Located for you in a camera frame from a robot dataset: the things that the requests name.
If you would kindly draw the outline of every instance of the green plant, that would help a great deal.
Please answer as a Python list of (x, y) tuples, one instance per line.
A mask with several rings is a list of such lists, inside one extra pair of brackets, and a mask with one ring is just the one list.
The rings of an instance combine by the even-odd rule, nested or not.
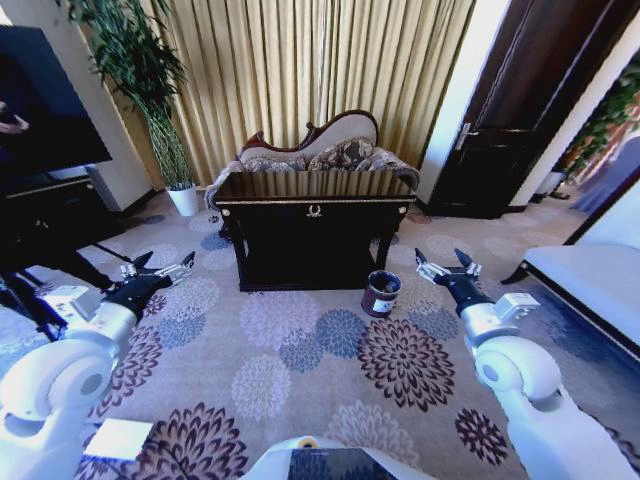
[[(58, 5), (62, 0), (55, 0)], [(114, 92), (129, 98), (143, 113), (160, 172), (169, 190), (193, 184), (184, 148), (171, 123), (171, 100), (176, 84), (185, 79), (173, 50), (156, 34), (166, 30), (148, 15), (139, 0), (66, 0), (71, 21), (85, 32), (95, 69)], [(166, 0), (155, 0), (159, 12), (170, 13)]]
[(566, 168), (567, 176), (583, 168), (594, 155), (602, 152), (609, 142), (609, 127), (625, 124), (630, 118), (630, 111), (640, 104), (638, 92), (640, 92), (640, 58), (636, 56), (624, 68), (587, 123), (571, 142), (567, 151), (577, 150), (579, 154)]

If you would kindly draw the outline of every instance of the white cushioned seat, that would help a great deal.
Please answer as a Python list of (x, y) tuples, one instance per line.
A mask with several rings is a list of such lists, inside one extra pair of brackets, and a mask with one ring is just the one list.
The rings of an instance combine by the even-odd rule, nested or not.
[(564, 245), (531, 248), (524, 258), (640, 345), (640, 250)]

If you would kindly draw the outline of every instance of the sofa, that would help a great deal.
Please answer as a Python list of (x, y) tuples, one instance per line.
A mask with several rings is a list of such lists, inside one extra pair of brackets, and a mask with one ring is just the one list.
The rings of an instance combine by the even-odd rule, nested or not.
[(307, 135), (293, 148), (278, 148), (264, 141), (262, 131), (251, 137), (240, 154), (207, 187), (205, 203), (219, 211), (214, 195), (232, 172), (308, 171), (308, 170), (391, 170), (412, 190), (420, 181), (417, 169), (392, 152), (377, 146), (378, 124), (363, 110), (344, 112), (323, 127), (307, 123)]
[[(640, 152), (630, 135), (618, 161)], [(531, 275), (636, 359), (640, 359), (640, 168), (611, 188), (561, 246), (527, 250), (503, 284)]]

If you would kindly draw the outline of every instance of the carpet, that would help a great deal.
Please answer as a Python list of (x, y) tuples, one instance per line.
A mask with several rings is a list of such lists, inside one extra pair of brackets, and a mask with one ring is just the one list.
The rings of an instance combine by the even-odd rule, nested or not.
[[(131, 257), (153, 250), (151, 266), (196, 251), (193, 275), (158, 292), (91, 421), (157, 422), (138, 462), (85, 460), (77, 479), (236, 478), (272, 444), (304, 435), (373, 447), (430, 475), (526, 478), (492, 393), (476, 380), (448, 293), (414, 271), (413, 247), (455, 265), (453, 248), (483, 265), (483, 290), (533, 294), (542, 307), (523, 335), (548, 349), (575, 401), (607, 427), (640, 471), (637, 365), (534, 280), (507, 277), (534, 245), (561, 244), (583, 221), (566, 202), (546, 199), (497, 220), (430, 219), (412, 210), (389, 250), (387, 268), (403, 288), (389, 319), (360, 308), (361, 291), (241, 293), (231, 245), (210, 213), (180, 217), (166, 194), (104, 244)], [(83, 254), (118, 276), (120, 262)], [(47, 288), (78, 284), (43, 268)], [(44, 343), (24, 320), (0, 327), (0, 374)]]

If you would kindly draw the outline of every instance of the table leg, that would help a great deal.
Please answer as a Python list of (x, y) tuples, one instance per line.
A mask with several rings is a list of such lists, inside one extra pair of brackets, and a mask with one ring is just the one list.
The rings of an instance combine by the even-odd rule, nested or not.
[(247, 266), (247, 253), (244, 250), (244, 238), (238, 226), (238, 222), (229, 216), (223, 217), (224, 225), (227, 227), (233, 248), (236, 251), (236, 261), (238, 263), (238, 278), (240, 279), (240, 290), (245, 283), (245, 271)]
[(378, 255), (376, 255), (376, 269), (378, 270), (384, 270), (384, 267), (387, 264), (387, 253), (389, 253), (389, 247), (391, 246), (392, 239), (393, 232), (380, 237), (380, 243), (378, 244)]

